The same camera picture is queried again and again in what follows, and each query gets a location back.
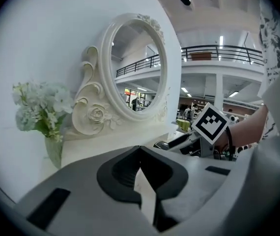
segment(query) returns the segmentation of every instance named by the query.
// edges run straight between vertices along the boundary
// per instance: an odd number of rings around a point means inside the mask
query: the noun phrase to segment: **white ornate mirror frame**
[[[112,71],[112,42],[118,30],[130,24],[142,27],[150,35],[159,51],[161,62],[157,95],[143,112],[135,112],[126,105],[118,92]],[[160,25],[149,16],[127,13],[114,18],[102,33],[99,43],[86,48],[82,53],[84,79],[75,97],[76,104],[72,114],[74,129],[68,134],[93,136],[100,134],[105,126],[110,130],[117,128],[117,132],[125,131],[131,122],[134,123],[132,126],[139,128],[139,122],[151,122],[154,116],[158,117],[158,122],[163,122],[167,111],[168,75],[164,44]],[[108,129],[102,132],[102,135],[106,134],[109,134]]]
[[[157,49],[159,51],[161,60],[161,78],[160,84],[156,97],[152,104],[143,112],[135,112],[129,108],[118,93],[118,89],[113,80],[112,71],[112,42],[114,41],[115,35],[122,26],[136,25],[142,27],[150,37],[153,39]],[[151,19],[150,16],[143,16],[140,14],[127,13],[116,17],[109,27],[106,29],[104,35],[100,41],[99,49],[99,72],[102,85],[105,93],[111,102],[111,105],[117,110],[117,112],[126,119],[131,121],[142,121],[149,119],[156,115],[163,101],[165,100],[166,94],[166,82],[167,82],[167,59],[166,51],[164,48],[164,36],[161,31],[159,23]]]

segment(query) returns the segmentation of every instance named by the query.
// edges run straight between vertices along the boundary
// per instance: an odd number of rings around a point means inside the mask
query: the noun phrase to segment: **green leaf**
[[[66,116],[67,116],[67,114],[64,114],[63,116],[61,116],[57,119],[56,129],[60,129],[60,126],[62,125],[62,122],[63,122],[63,120],[65,119]]]
[[[61,125],[66,116],[67,116],[67,114],[64,114],[63,116],[59,117],[57,119],[58,120],[57,124]]]
[[[34,130],[40,131],[44,136],[48,136],[49,130],[44,120],[39,120],[34,127]]]

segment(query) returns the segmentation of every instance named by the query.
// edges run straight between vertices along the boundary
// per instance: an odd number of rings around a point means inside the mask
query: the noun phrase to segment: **person's hand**
[[[214,149],[216,149],[219,153],[228,146],[228,136],[226,132],[223,132],[222,135],[216,140],[214,143]]]

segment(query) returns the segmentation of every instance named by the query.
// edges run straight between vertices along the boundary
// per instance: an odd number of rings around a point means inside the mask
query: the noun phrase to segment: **black strap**
[[[230,132],[229,127],[226,128],[226,133],[227,133],[227,137],[228,137],[228,151],[229,151],[229,161],[231,161],[233,159],[233,154],[235,154],[235,150],[236,147],[233,146],[233,139],[232,139],[232,134]]]

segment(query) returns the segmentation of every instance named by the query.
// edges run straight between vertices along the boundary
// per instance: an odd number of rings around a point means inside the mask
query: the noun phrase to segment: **person's arm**
[[[229,127],[232,134],[233,145],[235,147],[241,147],[258,142],[262,135],[267,114],[267,107],[262,106],[251,117]],[[215,142],[215,146],[218,146],[220,150],[222,150],[227,144],[228,137],[226,132],[224,132]]]

